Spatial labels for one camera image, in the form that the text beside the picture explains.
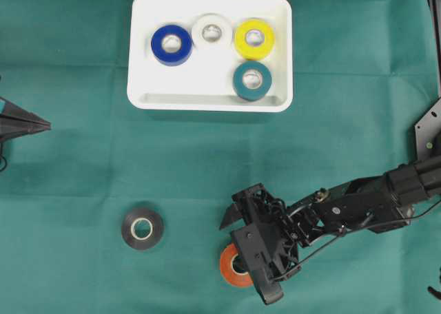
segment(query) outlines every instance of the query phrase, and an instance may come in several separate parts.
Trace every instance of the robotic arm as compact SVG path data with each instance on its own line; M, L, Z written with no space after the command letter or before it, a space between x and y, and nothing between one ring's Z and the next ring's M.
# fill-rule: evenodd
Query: robotic arm
M359 178L320 189L290 207L262 184L232 196L220 228L243 219L231 232L242 267L266 304L283 296L279 282L301 270L319 250L348 233L368 229L383 233L414 220L414 204L441 194L441 156L399 166L373 178ZM324 236L334 238L299 261L298 247Z

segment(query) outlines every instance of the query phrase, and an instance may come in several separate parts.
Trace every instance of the yellow tape roll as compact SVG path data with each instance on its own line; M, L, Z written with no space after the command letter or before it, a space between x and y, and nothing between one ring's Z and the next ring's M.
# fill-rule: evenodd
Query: yellow tape roll
M238 53L246 59L263 59L273 49L274 32L262 20L247 20L236 29L234 45Z

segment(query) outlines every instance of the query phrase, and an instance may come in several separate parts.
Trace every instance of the white tray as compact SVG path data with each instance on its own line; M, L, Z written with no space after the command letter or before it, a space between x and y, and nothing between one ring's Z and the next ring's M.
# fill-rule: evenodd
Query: white tray
M158 28L173 23L191 33L196 20L209 13L224 16L233 29L249 18L263 19L273 28L274 48L259 61L273 78L264 98L248 102L236 95L233 73L245 60L233 42L220 53L194 46L179 66L165 66L154 57L150 40ZM134 0L127 96L141 109L281 112L291 105L294 95L291 19L286 0Z

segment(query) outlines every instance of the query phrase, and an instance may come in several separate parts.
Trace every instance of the green cloth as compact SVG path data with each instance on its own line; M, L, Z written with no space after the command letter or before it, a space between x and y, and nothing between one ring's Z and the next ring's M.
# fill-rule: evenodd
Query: green cloth
M295 97L279 114L132 106L132 1L0 0L0 96L52 122L6 145L2 313L439 312L441 210L338 241L268 307L218 271L236 191L263 182L294 202L415 158L413 124L437 98L427 1L288 0ZM121 237L137 205L165 224L145 252Z

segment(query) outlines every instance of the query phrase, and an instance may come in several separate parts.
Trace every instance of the blue tape roll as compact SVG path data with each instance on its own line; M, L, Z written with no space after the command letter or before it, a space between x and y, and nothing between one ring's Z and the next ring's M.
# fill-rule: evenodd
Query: blue tape roll
M248 88L243 83L244 75L247 72L257 71L260 78L260 85L254 89ZM237 95L247 101L257 101L266 95L271 88L272 77L268 68L258 61L247 61L236 68L233 76L233 86Z
M181 47L176 52L166 52L162 42L167 35L176 35L181 40ZM184 63L192 53L192 38L180 26L167 25L159 28L152 37L154 56L164 65L177 66Z

